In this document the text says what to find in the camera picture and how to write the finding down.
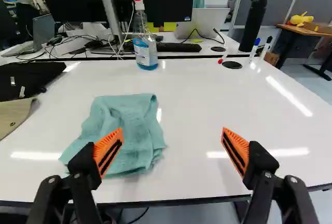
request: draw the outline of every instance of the cardboard box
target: cardboard box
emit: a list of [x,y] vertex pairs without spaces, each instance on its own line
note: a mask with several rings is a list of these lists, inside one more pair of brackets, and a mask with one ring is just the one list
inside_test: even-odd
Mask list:
[[275,67],[276,63],[279,60],[279,55],[278,54],[273,54],[271,52],[267,52],[264,57],[264,61],[270,63],[272,66]]
[[312,30],[312,31],[316,31],[319,33],[326,33],[326,34],[332,34],[332,26],[328,25],[327,23],[315,23],[315,22],[311,22],[311,23],[304,23],[305,25],[303,26],[303,28],[307,29],[307,30]]

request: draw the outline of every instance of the desk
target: desk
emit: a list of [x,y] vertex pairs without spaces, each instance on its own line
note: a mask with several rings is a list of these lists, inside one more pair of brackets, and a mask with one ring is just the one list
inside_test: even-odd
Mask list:
[[[173,32],[161,32],[161,33],[155,33],[157,35],[163,35],[164,36],[164,40],[163,42],[165,43],[179,43],[182,40],[181,39],[176,39]],[[224,38],[226,45],[224,46],[226,48],[226,53],[227,54],[232,54],[232,55],[243,55],[243,54],[247,54],[241,51],[238,51],[239,48],[239,43],[235,40],[233,40],[232,38],[230,38],[229,36],[225,35],[224,33],[220,32],[220,34],[222,35],[222,37]],[[216,37],[217,40],[222,41],[222,39],[217,36]],[[217,43],[216,41],[213,40],[209,40],[209,39],[204,39],[203,42],[198,43],[201,47],[202,50],[200,52],[195,52],[195,53],[190,53],[190,52],[159,52],[158,53],[158,57],[159,58],[164,58],[164,59],[173,59],[175,57],[182,57],[182,58],[207,58],[207,57],[222,57],[225,52],[216,52],[211,50],[211,47],[214,46],[221,46],[221,44]],[[34,54],[27,54],[27,55],[22,55],[20,56],[20,58],[22,59],[30,59],[33,57],[38,56],[39,54],[42,54],[44,50],[41,50],[37,53]],[[87,58],[85,56],[84,53],[82,54],[78,54],[76,55],[73,59],[71,59],[73,55],[72,54],[65,54],[62,56],[59,56],[59,59],[55,59],[54,57],[52,57],[52,60],[56,61],[61,61],[61,60],[116,60],[117,58],[115,56],[113,56],[112,58],[110,57],[110,54],[94,54],[91,53],[90,51],[87,51]],[[134,59],[135,55],[134,54],[126,54],[124,55],[124,58],[127,59]],[[39,60],[50,60],[49,59],[49,54],[44,54],[41,57],[38,58]],[[7,62],[20,62],[21,60],[16,59],[15,57],[9,57],[9,58],[5,58],[5,57],[1,57],[0,58],[0,65],[1,64],[5,64]]]
[[[293,47],[295,40],[298,36],[304,35],[304,36],[321,36],[321,37],[332,37],[332,34],[326,34],[326,33],[319,33],[312,30],[307,30],[303,27],[297,27],[287,24],[277,24],[276,25],[279,28],[282,28],[283,30],[291,31],[292,37],[290,39],[290,42],[285,47],[284,51],[280,54],[280,58],[278,63],[276,64],[277,68],[281,68],[286,60],[287,53],[290,51],[290,49]],[[324,72],[332,65],[332,53],[325,59],[320,69],[314,68],[312,66],[309,66],[308,64],[304,64],[303,66],[314,73],[318,74],[319,76],[323,77],[326,80],[331,80],[331,78],[326,75]]]
[[68,62],[40,105],[0,142],[0,200],[32,202],[44,178],[65,176],[57,160],[81,132],[100,95],[155,93],[167,148],[150,173],[104,179],[97,203],[179,205],[247,199],[250,191],[220,143],[222,127],[259,141],[278,176],[330,188],[332,107],[267,62],[227,69],[218,59],[161,60],[154,71],[129,61]]

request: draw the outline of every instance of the tan cloth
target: tan cloth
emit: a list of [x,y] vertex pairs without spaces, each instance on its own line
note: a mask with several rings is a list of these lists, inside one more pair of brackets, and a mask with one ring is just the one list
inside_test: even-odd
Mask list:
[[23,123],[36,97],[0,102],[0,140]]

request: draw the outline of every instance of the black water bottle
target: black water bottle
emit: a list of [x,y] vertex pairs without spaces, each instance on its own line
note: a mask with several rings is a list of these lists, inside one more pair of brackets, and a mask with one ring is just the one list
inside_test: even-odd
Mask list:
[[268,0],[251,0],[251,7],[239,46],[240,51],[251,52],[258,35],[260,25],[263,21],[267,2]]

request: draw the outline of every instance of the black bag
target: black bag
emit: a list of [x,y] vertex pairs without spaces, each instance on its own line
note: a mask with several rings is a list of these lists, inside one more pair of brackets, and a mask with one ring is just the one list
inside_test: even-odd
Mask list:
[[9,63],[0,66],[0,102],[24,98],[46,92],[46,84],[58,77],[66,68],[63,62]]

